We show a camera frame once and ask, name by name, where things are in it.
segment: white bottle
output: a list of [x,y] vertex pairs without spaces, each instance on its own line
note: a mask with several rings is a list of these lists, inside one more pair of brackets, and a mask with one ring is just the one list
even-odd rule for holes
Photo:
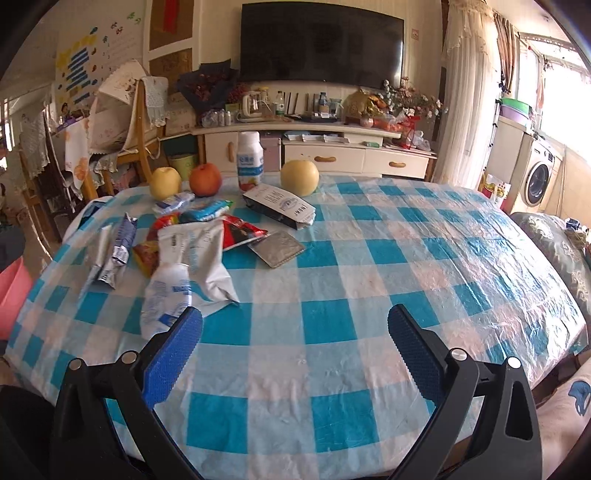
[[240,132],[236,166],[238,186],[245,192],[262,183],[263,149],[258,132]]
[[277,116],[285,115],[285,100],[283,99],[283,92],[279,90],[275,98],[275,114]]

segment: flower arrangement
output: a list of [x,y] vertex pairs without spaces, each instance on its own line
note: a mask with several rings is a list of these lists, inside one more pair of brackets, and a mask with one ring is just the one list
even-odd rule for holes
[[384,91],[377,97],[383,102],[384,106],[377,105],[379,108],[385,108],[391,115],[398,115],[401,112],[407,116],[426,116],[433,118],[441,113],[441,102],[432,96],[422,95],[411,83],[408,77],[403,77],[400,81],[400,88],[393,88],[390,82],[384,80]]

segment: pink bucket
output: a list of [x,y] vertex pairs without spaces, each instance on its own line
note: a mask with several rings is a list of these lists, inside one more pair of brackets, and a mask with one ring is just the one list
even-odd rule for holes
[[33,287],[22,257],[0,272],[0,340],[8,340],[18,312]]

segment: washing machine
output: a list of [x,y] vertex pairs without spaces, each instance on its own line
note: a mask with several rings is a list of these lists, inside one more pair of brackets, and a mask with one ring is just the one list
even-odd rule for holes
[[505,213],[545,209],[560,163],[547,142],[526,127],[499,117],[486,172],[511,185],[502,206]]

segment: blue gripper pad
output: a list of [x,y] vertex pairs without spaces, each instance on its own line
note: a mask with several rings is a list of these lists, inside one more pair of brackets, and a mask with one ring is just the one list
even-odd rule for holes
[[432,345],[428,345],[422,335],[434,335],[436,340],[441,340],[435,333],[422,330],[402,305],[395,305],[390,309],[388,332],[423,398],[438,406],[445,397],[444,369],[431,350]]
[[168,338],[144,369],[142,396],[150,410],[168,398],[203,332],[203,316],[188,307],[168,331]]

